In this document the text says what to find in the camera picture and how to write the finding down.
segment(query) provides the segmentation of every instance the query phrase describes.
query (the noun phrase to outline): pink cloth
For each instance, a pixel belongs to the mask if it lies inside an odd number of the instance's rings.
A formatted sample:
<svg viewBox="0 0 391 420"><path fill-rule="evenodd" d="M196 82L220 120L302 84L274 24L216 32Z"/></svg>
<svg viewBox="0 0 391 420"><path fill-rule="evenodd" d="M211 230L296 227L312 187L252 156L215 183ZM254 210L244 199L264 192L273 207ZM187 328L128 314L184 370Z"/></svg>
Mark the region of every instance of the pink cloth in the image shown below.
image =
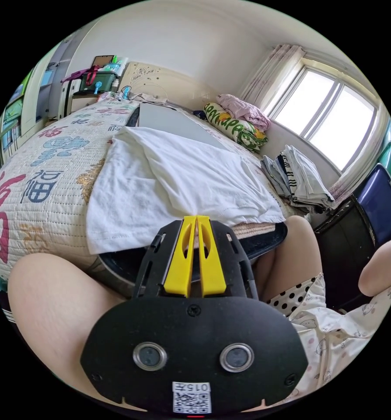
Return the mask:
<svg viewBox="0 0 391 420"><path fill-rule="evenodd" d="M271 121L254 105L248 104L236 96L225 94L219 95L217 103L228 111L234 118L242 118L255 125L260 131L266 131Z"/></svg>

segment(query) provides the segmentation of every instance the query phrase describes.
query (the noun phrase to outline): camera lens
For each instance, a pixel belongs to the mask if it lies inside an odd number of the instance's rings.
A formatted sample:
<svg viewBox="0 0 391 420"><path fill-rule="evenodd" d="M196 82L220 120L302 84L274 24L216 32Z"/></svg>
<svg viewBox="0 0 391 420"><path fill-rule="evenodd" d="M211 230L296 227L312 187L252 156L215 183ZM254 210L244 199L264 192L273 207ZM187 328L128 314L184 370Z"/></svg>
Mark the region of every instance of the camera lens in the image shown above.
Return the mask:
<svg viewBox="0 0 391 420"><path fill-rule="evenodd" d="M243 343L231 344L220 354L220 364L228 372L243 372L252 365L253 361L252 348Z"/></svg>
<svg viewBox="0 0 391 420"><path fill-rule="evenodd" d="M157 371L166 364L166 351L156 343L140 343L133 351L134 363L145 371Z"/></svg>

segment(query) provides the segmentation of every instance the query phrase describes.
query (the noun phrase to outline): gray laptop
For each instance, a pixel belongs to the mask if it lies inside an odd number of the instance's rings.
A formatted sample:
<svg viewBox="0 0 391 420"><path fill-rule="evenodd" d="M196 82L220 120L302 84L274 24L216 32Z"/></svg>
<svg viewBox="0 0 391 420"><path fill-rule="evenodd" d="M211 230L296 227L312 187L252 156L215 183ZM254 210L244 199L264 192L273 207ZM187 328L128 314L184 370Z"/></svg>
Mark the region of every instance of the gray laptop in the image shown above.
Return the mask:
<svg viewBox="0 0 391 420"><path fill-rule="evenodd" d="M185 115L164 106L142 103L140 105L139 127L165 131L187 139L228 150L206 130Z"/></svg>

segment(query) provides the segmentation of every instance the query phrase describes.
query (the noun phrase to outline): label sticker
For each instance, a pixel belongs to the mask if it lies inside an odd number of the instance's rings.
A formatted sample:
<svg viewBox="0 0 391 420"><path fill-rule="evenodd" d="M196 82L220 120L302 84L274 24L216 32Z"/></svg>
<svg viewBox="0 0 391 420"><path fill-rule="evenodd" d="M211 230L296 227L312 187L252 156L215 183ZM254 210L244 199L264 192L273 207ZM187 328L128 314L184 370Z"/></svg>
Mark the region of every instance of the label sticker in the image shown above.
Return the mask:
<svg viewBox="0 0 391 420"><path fill-rule="evenodd" d="M211 414L210 383L172 382L174 413Z"/></svg>

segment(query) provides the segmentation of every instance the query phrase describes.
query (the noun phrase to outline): green patterned pillow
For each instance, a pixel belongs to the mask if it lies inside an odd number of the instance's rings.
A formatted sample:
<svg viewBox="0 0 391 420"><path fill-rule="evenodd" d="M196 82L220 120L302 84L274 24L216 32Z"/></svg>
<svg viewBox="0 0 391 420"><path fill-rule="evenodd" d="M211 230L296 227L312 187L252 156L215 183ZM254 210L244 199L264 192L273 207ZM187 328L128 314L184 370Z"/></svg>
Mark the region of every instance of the green patterned pillow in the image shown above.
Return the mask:
<svg viewBox="0 0 391 420"><path fill-rule="evenodd" d="M210 124L251 152L259 153L260 147L268 141L267 136L257 127L243 119L232 118L219 104L209 102L204 107L204 113Z"/></svg>

